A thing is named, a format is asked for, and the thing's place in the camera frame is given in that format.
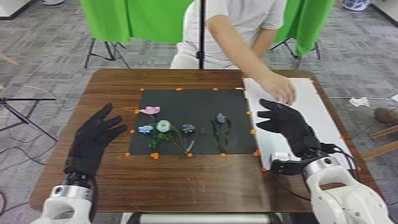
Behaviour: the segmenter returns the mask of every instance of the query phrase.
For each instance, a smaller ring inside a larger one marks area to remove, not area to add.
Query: chair
[[[392,126],[390,128],[383,129],[381,131],[378,131],[376,133],[372,133],[369,135],[371,138],[378,138],[381,136],[385,136],[387,134],[398,132],[398,125]],[[390,142],[387,145],[383,145],[378,149],[371,150],[369,152],[365,152],[362,154],[362,158],[364,160],[371,159],[372,157],[380,156],[381,154],[385,154],[387,152],[390,152],[392,150],[398,149],[398,141]]]

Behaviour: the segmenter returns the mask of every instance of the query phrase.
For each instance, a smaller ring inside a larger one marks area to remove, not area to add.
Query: green backdrop
[[[81,0],[92,37],[111,42],[129,42],[131,37],[165,43],[181,42],[189,3],[191,0]],[[275,42],[294,38],[298,56],[314,47],[332,5],[333,0],[287,0]]]

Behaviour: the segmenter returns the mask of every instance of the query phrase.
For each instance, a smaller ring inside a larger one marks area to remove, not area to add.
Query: human hand
[[[104,121],[111,111],[111,104],[108,103],[93,116],[85,121],[74,135],[74,142],[65,161],[63,172],[79,172],[90,177],[95,176],[95,171],[101,165],[104,148],[125,131],[125,125],[115,127],[120,123],[120,116]]]
[[[276,102],[291,105],[294,102],[294,86],[275,72],[268,71],[266,75],[260,75],[255,79],[259,86],[273,96]]]
[[[282,134],[292,154],[301,157],[310,148],[319,149],[319,141],[301,114],[289,106],[264,99],[259,100],[259,104],[269,111],[257,112],[257,116],[269,120],[255,125],[262,130]]]

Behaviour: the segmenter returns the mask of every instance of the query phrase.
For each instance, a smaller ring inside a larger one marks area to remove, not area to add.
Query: wooden table
[[[340,120],[332,109],[312,74],[276,71],[285,77],[310,78],[326,109],[344,136],[360,167],[364,184],[378,187],[369,175]],[[129,129],[140,89],[230,89],[243,87],[241,73],[232,70],[99,70],[92,76],[60,142],[47,160],[30,197],[30,206],[40,210],[53,186],[63,178],[61,169],[74,131],[102,105],[113,103],[111,116],[120,115]],[[308,202],[289,195],[271,173],[259,171],[259,158],[252,155],[124,156],[129,149],[124,133],[108,146],[97,173],[99,212],[307,212]],[[284,179],[292,191],[307,195],[300,178]]]

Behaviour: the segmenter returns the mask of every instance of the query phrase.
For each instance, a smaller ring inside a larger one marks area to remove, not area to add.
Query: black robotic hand
[[[104,121],[109,111],[111,104],[108,103],[76,131],[65,161],[63,173],[77,172],[92,178],[101,165],[104,148],[127,129],[125,125],[115,127],[122,121],[120,116]]]
[[[269,120],[257,123],[257,127],[282,134],[294,156],[300,158],[310,157],[316,151],[310,149],[319,149],[321,146],[300,112],[264,99],[259,100],[259,104],[269,111],[257,112],[257,116]]]

